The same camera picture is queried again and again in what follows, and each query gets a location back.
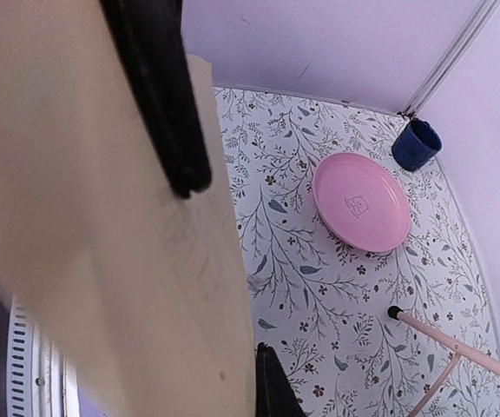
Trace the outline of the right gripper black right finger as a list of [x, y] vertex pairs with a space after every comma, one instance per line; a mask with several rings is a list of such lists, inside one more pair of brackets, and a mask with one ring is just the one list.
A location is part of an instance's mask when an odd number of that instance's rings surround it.
[[255, 357], [256, 417], [306, 417], [275, 350], [261, 342]]

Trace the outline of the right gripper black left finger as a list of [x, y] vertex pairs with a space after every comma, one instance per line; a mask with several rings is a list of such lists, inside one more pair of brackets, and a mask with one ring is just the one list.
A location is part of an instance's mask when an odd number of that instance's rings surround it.
[[182, 41], [182, 3], [104, 0], [100, 5], [169, 186], [181, 199], [208, 189], [212, 170]]

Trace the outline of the yellow sheet music page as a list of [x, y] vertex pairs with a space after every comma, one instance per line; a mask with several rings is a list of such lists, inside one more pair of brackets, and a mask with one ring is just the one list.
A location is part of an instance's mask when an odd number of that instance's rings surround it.
[[213, 171], [174, 196], [96, 1], [0, 1], [0, 295], [112, 416], [251, 416], [253, 330], [208, 62]]

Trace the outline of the pink music stand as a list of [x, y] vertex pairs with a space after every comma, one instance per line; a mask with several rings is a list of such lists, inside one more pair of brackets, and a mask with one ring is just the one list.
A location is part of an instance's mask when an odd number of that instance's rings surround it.
[[409, 416], [418, 416], [420, 414], [422, 409], [429, 403], [439, 388], [443, 386], [446, 379], [451, 375], [462, 359], [473, 362], [493, 374], [500, 376], [500, 360], [476, 350], [475, 348], [456, 340], [442, 331], [437, 330], [433, 326], [412, 317], [398, 306], [388, 307], [387, 314], [393, 320], [405, 323], [409, 327], [414, 328], [421, 334], [428, 336], [452, 352], [452, 358], [449, 363], [445, 366], [442, 373], [438, 376], [436, 381], [431, 385], [417, 405], [410, 411]]

